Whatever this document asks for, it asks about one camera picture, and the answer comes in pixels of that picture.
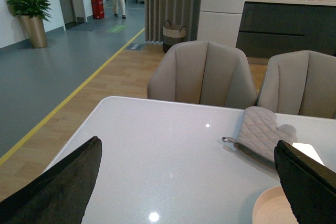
red container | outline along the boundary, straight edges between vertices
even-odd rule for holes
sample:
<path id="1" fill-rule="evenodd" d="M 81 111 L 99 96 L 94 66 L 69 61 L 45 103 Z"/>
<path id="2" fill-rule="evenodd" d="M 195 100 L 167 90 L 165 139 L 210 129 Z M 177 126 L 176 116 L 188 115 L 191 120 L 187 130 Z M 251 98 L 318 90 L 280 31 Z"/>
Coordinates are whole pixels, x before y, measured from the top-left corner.
<path id="1" fill-rule="evenodd" d="M 94 19 L 102 19 L 105 17 L 103 0 L 91 0 L 91 5 Z"/>

floor marking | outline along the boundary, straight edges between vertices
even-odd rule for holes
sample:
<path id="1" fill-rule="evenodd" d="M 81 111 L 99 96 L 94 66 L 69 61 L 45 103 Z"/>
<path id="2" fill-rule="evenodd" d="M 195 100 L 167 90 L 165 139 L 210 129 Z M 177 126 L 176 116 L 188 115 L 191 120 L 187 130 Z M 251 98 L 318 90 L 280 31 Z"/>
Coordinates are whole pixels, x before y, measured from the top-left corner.
<path id="1" fill-rule="evenodd" d="M 141 43 L 130 43 L 128 47 L 126 47 L 126 50 L 141 51 L 144 46 L 145 44 L 141 44 Z"/>
<path id="2" fill-rule="evenodd" d="M 110 63 L 122 50 L 124 50 L 137 36 L 139 36 L 145 28 L 138 32 L 130 41 L 120 48 L 110 59 L 108 59 L 100 68 L 98 68 L 88 79 L 86 79 L 77 89 L 66 97 L 56 108 L 54 108 L 45 118 L 42 119 L 34 128 L 31 129 L 19 142 L 17 142 L 5 155 L 0 158 L 0 165 L 10 158 L 24 143 L 26 143 L 49 119 L 54 116 L 71 98 L 73 98 L 86 84 L 89 83 L 108 63 Z"/>
<path id="3" fill-rule="evenodd" d="M 107 33 L 118 33 L 121 30 L 124 30 L 127 26 L 126 25 L 116 25 L 112 27 L 111 29 L 107 30 Z"/>

green plant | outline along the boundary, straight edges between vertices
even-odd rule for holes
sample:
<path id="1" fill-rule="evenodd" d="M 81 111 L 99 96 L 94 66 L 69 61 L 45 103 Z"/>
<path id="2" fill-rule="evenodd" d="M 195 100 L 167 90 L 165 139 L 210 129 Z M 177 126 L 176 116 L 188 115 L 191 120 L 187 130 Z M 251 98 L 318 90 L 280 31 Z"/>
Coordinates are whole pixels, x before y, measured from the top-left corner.
<path id="1" fill-rule="evenodd" d="M 7 5 L 12 7 L 13 16 L 27 15 L 29 18 L 40 17 L 46 21 L 51 16 L 47 13 L 50 10 L 48 0 L 7 0 Z"/>

gray oven mitt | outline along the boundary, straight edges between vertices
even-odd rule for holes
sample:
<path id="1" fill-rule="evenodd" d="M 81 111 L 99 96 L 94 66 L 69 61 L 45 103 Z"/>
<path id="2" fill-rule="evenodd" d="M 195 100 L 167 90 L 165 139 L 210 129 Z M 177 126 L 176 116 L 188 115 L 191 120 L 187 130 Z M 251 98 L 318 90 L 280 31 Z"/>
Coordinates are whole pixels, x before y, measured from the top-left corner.
<path id="1" fill-rule="evenodd" d="M 232 142 L 247 147 L 258 155 L 274 163 L 274 148 L 279 140 L 290 145 L 297 141 L 296 129 L 289 124 L 278 127 L 277 116 L 262 107 L 248 107 L 244 111 L 243 120 L 237 139 L 223 137 L 224 142 Z"/>

beige chair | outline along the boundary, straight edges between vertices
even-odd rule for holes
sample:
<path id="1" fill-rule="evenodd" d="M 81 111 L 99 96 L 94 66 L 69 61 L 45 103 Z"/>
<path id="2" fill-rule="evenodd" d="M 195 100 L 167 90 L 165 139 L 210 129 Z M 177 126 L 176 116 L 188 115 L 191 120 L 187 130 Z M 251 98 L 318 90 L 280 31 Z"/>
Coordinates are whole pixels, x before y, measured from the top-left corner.
<path id="1" fill-rule="evenodd" d="M 336 57 L 314 51 L 271 57 L 257 105 L 283 114 L 336 119 Z"/>
<path id="2" fill-rule="evenodd" d="M 174 45 L 148 83 L 149 99 L 245 109 L 257 92 L 245 54 L 211 41 Z"/>

